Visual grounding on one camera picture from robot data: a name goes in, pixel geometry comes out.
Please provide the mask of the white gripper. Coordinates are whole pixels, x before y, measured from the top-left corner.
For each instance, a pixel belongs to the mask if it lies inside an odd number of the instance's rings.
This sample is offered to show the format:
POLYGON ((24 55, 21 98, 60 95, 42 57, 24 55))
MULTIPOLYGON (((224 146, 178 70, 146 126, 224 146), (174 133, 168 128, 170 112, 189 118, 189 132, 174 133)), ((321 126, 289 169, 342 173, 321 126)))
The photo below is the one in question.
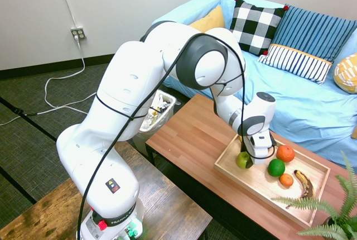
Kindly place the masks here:
MULTIPOLYGON (((244 140, 240 140, 241 152, 246 152, 244 140)), ((254 164, 264 164, 265 160, 272 157, 275 153, 273 137, 270 131, 258 132, 254 135, 248 136, 248 156, 245 168, 249 169, 254 164)))

